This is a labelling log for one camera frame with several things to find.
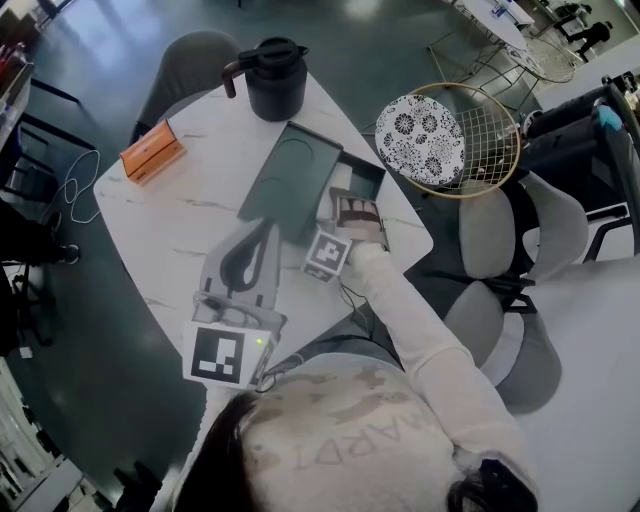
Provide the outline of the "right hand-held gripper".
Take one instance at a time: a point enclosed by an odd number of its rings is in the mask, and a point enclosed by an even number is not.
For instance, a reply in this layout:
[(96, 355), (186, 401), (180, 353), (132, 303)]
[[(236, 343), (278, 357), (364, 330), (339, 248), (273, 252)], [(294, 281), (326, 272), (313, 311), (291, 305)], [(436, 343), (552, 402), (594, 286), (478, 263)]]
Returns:
[(344, 226), (341, 200), (348, 199), (348, 190), (331, 187), (331, 214), (316, 226), (314, 238), (301, 271), (322, 282), (339, 277), (351, 249), (352, 240)]

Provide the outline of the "person's right hand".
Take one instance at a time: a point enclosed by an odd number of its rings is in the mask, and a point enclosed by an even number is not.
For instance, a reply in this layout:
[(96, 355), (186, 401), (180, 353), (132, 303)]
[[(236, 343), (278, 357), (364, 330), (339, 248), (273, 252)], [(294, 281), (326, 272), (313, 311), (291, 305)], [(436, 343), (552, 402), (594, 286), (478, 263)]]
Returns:
[(376, 243), (389, 249), (386, 229), (374, 201), (339, 196), (335, 203), (335, 230), (338, 237), (355, 242)]

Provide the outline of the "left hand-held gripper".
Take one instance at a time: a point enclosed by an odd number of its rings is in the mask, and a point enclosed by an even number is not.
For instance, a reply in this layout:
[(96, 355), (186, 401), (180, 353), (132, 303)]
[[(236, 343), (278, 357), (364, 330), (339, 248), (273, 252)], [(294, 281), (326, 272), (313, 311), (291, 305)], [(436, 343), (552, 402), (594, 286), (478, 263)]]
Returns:
[(186, 379), (228, 388), (262, 386), (287, 322), (275, 309), (280, 249), (278, 226), (262, 218), (241, 225), (208, 253), (193, 296), (194, 314), (183, 326)]

